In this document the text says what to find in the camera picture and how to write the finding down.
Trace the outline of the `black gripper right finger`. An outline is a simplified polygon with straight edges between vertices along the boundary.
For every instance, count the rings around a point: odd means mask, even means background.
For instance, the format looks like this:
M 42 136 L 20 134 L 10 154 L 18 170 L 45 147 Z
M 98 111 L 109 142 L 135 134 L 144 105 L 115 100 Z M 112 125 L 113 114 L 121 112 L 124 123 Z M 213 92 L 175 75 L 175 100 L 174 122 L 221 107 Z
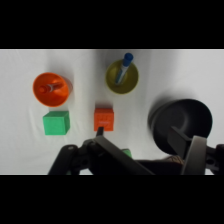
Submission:
M 203 175 L 206 169 L 224 175 L 224 144 L 209 147 L 205 137 L 189 138 L 176 127 L 170 128 L 167 141 L 184 160 L 182 175 Z

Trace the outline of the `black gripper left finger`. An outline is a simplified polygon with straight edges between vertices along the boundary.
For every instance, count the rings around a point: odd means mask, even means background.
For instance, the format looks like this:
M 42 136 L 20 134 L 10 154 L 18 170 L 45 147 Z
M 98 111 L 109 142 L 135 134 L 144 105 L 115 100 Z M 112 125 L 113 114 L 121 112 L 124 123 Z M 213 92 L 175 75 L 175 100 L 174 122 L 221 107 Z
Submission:
M 95 138 L 85 140 L 80 148 L 76 145 L 63 146 L 49 175 L 79 175 L 85 169 L 94 175 L 153 175 L 107 140 L 103 127 L 97 130 Z

